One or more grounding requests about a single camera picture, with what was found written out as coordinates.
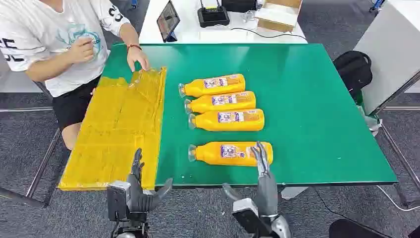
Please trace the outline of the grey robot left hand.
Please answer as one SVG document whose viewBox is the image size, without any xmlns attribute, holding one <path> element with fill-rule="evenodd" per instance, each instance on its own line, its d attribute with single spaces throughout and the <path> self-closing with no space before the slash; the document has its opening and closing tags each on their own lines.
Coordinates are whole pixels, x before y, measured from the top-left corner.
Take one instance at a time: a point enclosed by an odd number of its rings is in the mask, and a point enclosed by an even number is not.
<svg viewBox="0 0 420 238">
<path fill-rule="evenodd" d="M 168 178 L 163 187 L 155 194 L 144 194 L 141 186 L 141 175 L 144 162 L 141 162 L 142 149 L 138 148 L 134 154 L 131 171 L 127 176 L 127 182 L 130 184 L 130 212 L 150 212 L 154 210 L 166 194 L 172 189 L 173 178 Z"/>
</svg>

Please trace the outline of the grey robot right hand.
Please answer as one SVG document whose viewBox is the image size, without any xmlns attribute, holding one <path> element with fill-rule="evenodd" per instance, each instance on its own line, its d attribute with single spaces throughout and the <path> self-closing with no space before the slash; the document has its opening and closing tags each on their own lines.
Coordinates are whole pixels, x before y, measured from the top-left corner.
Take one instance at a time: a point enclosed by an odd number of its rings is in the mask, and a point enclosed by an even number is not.
<svg viewBox="0 0 420 238">
<path fill-rule="evenodd" d="M 278 189 L 273 173 L 270 171 L 268 154 L 261 142 L 251 147 L 258 168 L 257 196 L 255 200 L 242 198 L 228 183 L 222 188 L 233 201 L 232 215 L 242 220 L 275 220 L 278 215 Z"/>
</svg>

